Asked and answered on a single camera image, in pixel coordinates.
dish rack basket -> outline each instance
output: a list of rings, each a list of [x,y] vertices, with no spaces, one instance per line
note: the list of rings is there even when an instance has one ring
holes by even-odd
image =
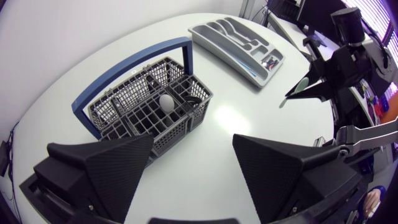
[[[88,106],[106,86],[136,65],[182,47],[184,67],[169,57],[144,67]],[[147,165],[160,157],[205,118],[212,92],[193,74],[192,41],[180,37],[144,49],[97,78],[73,102],[72,110],[100,141],[152,134],[154,146]],[[166,113],[159,98],[169,95],[173,111]]]

wall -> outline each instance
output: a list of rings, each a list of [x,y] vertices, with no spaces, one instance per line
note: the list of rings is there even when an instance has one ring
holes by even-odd
[[[0,140],[53,82],[105,45],[177,15],[237,16],[241,4],[241,0],[6,1],[0,12]]]

table surface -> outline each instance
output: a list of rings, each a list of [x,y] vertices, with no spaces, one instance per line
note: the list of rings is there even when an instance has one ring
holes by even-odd
[[[187,36],[188,28],[226,17],[189,14],[173,17],[135,31],[107,45],[73,67],[30,107],[14,137],[16,199],[24,223],[44,222],[17,187],[45,159],[46,146],[81,144],[96,139],[72,113],[71,103],[97,77],[126,57],[156,43]],[[193,45],[194,74],[213,92],[204,122],[143,173],[126,223],[146,223],[151,217],[180,220],[237,218],[259,223],[248,187],[233,150],[234,133],[312,146],[320,136],[333,137],[329,103],[317,99],[290,100],[284,95],[308,72],[308,61],[285,39],[251,21],[239,22],[271,42],[286,60],[263,88],[258,89],[229,65]],[[173,50],[136,67],[169,56]],[[127,72],[110,86],[130,76]]]

small screw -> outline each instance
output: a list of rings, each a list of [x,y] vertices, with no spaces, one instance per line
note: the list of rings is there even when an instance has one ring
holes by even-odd
[[[339,157],[346,157],[348,155],[348,150],[347,149],[342,149],[338,152]]]

window blind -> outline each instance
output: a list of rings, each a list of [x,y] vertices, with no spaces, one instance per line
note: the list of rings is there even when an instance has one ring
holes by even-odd
[[[390,50],[392,57],[394,58],[394,61],[396,61],[396,64],[398,65],[398,38],[396,31],[392,33],[387,48]]]
[[[358,7],[363,19],[377,32],[382,40],[388,32],[390,17],[381,0],[342,0],[348,7]],[[394,31],[387,45],[398,65],[398,38]]]
[[[390,17],[381,0],[343,0],[348,7],[358,7],[363,19],[384,38]]]

